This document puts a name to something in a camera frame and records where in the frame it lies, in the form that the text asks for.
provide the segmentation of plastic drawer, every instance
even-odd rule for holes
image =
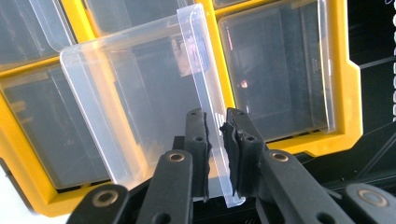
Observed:
[[[184,135],[187,113],[201,107],[217,171],[209,196],[223,195],[229,206],[243,201],[228,178],[219,131],[225,107],[201,5],[64,49],[61,62],[115,183],[132,189],[150,178]]]
[[[75,43],[56,0],[2,1],[0,38],[0,72],[54,57]]]
[[[228,76],[229,70],[225,60],[224,43],[221,43],[218,21],[227,15],[250,8],[265,5],[265,2],[237,4],[214,10],[213,4],[202,2],[207,15],[210,37],[213,43],[216,64],[226,106],[234,107],[234,95]],[[293,1],[292,4],[309,4],[313,1]],[[348,59],[347,47],[347,3],[337,1],[319,1],[326,5],[328,38],[322,39],[329,46],[329,61],[324,62],[330,71],[332,82],[332,101],[335,132],[308,132],[304,135],[291,135],[269,144],[270,148],[280,148],[291,153],[305,152],[311,156],[320,156],[351,148],[362,134],[361,126],[361,86],[360,70]]]
[[[68,88],[64,77],[60,76],[62,71],[59,69],[58,59],[52,58],[44,62],[34,63],[30,67],[25,67],[19,73],[0,76],[1,89],[5,91],[0,93],[0,111],[2,115],[0,116],[0,158],[4,160],[35,211],[48,217],[72,212],[80,200],[90,190],[95,188],[87,180],[99,181],[108,179],[105,166],[99,158],[98,151],[95,150],[91,150],[88,153],[83,148],[80,148],[79,150],[82,152],[79,155],[68,154],[63,151],[62,154],[48,154],[48,158],[40,158],[39,153],[44,153],[45,156],[46,150],[50,150],[50,147],[53,147],[53,151],[61,148],[71,149],[72,151],[70,152],[78,153],[77,144],[81,140],[78,139],[78,136],[88,134],[87,127],[84,129],[83,126],[84,121],[80,121],[78,124],[78,128],[81,129],[78,130],[78,136],[70,134],[76,129],[72,125],[72,120],[82,119],[82,116],[78,114],[78,110],[70,111],[73,106],[67,107],[68,111],[66,109],[62,110],[63,106],[69,105],[69,103],[62,101],[62,97],[65,97],[64,99],[68,101],[74,100],[74,97],[70,90],[59,89],[58,91],[56,89],[56,83]],[[51,77],[59,79],[54,82],[54,79],[50,79]],[[67,119],[67,113],[69,112],[72,113],[70,115],[73,116],[73,119]],[[85,140],[84,144],[91,144],[87,144],[90,138]],[[82,165],[81,161],[74,161],[77,157],[87,162],[87,164]],[[67,165],[65,164],[66,162],[73,162],[76,166],[73,166],[73,164]],[[64,167],[73,169],[76,176],[64,175],[61,170]],[[97,172],[95,178],[91,177],[92,172]],[[55,185],[57,184],[53,183],[57,181],[56,175],[62,180],[58,183],[63,185],[60,186],[61,188],[70,187],[70,182],[74,182],[73,185],[75,187],[56,189]]]

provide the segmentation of metal screw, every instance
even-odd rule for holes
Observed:
[[[276,161],[288,161],[289,157],[280,152],[274,152],[271,154],[272,158]]]
[[[95,207],[107,207],[113,204],[119,198],[119,194],[114,189],[104,189],[97,192],[92,203]]]
[[[172,153],[168,156],[168,160],[175,162],[184,161],[184,155],[181,153]]]
[[[370,189],[360,189],[358,191],[359,197],[377,207],[386,207],[388,206],[388,200],[384,198],[381,194],[372,191]]]

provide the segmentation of silver bolt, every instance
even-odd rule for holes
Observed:
[[[95,207],[107,207],[113,204],[119,198],[119,194],[114,189],[105,189],[97,192],[92,203]]]

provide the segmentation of clear plastic bin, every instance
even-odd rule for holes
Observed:
[[[0,2],[0,71],[57,55],[75,44],[57,0]]]
[[[28,0],[0,2],[0,71],[54,56]]]
[[[55,188],[109,179],[59,64],[3,78],[0,89]]]
[[[193,0],[84,0],[96,35],[113,34],[176,14]]]
[[[324,13],[288,0],[219,20],[236,107],[267,141],[335,129]]]
[[[184,135],[189,111],[207,113],[212,144],[210,197],[233,197],[219,126],[225,108],[202,5],[105,38],[75,45],[61,62],[111,179],[132,189]]]

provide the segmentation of storage organizer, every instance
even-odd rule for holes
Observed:
[[[228,178],[219,131],[225,107],[201,5],[64,49],[61,62],[115,183],[132,189],[150,178],[174,137],[184,135],[187,113],[201,107],[218,173],[210,197],[224,195],[229,206],[243,201]]]

